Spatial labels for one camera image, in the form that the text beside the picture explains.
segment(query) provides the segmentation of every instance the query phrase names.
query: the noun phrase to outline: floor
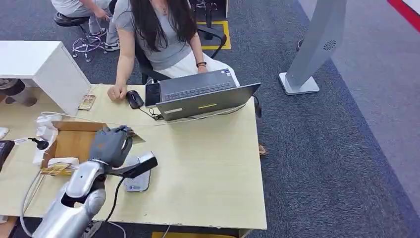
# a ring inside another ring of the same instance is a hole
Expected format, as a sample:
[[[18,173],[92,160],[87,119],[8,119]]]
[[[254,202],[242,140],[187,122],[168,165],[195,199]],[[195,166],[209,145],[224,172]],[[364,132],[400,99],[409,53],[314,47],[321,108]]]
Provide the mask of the floor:
[[[299,2],[311,17],[316,1]],[[349,0],[332,60],[420,214],[419,32],[385,0]]]

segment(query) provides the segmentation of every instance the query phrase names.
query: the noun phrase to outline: speaker grille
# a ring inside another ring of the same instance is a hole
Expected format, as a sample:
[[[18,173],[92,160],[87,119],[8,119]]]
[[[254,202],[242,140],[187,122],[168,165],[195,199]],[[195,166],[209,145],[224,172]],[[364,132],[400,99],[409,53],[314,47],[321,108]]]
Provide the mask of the speaker grille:
[[[322,47],[325,51],[331,51],[335,48],[337,45],[337,42],[335,40],[330,40],[325,43],[325,45]]]

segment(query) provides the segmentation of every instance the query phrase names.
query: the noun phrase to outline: robotic arm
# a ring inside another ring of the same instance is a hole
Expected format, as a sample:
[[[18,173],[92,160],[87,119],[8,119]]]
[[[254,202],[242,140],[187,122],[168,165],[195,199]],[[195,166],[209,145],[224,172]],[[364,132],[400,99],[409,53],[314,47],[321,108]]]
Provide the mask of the robotic arm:
[[[89,160],[82,163],[70,181],[57,193],[34,238],[79,238],[89,222],[105,203],[107,175],[135,178],[156,167],[158,162],[152,152],[146,153],[145,162],[122,169],[133,144],[133,132],[126,126],[96,132],[89,151]]]

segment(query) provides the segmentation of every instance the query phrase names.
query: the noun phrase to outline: black office chair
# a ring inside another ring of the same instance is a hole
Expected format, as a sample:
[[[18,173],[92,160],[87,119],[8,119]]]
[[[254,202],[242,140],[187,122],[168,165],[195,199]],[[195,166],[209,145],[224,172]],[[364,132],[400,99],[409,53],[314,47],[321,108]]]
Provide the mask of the black office chair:
[[[86,62],[90,62],[92,58],[88,55],[96,49],[102,49],[106,54],[105,48],[102,46],[103,42],[99,37],[90,36],[89,33],[82,27],[82,25],[89,21],[89,17],[67,17],[59,12],[54,15],[54,22],[62,27],[78,26],[83,36],[77,39],[72,45],[72,56],[76,58],[78,53],[84,54]]]
[[[109,3],[109,10],[112,14],[114,13],[116,2],[117,0],[112,0]],[[195,9],[196,9],[195,6],[192,6],[191,11],[192,11],[193,16],[195,16]],[[214,37],[217,37],[220,39],[219,47],[217,48],[217,50],[214,51],[213,55],[211,56],[211,58],[214,58],[217,55],[217,53],[221,50],[221,48],[224,46],[224,44],[226,43],[226,40],[227,40],[226,35],[223,32],[219,32],[215,29],[208,28],[202,25],[198,25],[197,30],[199,34],[200,33],[211,34]],[[139,62],[140,72],[142,73],[142,84],[146,84],[149,77],[155,80],[159,80],[159,81],[170,79],[170,77],[153,70],[153,67],[150,64],[149,59],[147,59],[143,49],[139,46],[137,39],[135,40],[135,42],[136,42],[135,55],[136,55],[137,61]]]

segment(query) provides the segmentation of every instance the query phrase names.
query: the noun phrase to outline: white cabinet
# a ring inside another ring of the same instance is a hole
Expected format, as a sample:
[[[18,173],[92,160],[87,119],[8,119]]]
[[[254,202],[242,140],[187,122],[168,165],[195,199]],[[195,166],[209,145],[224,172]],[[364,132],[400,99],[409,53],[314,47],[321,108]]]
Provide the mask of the white cabinet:
[[[75,115],[91,88],[60,41],[0,41],[0,78],[39,86],[67,114]]]

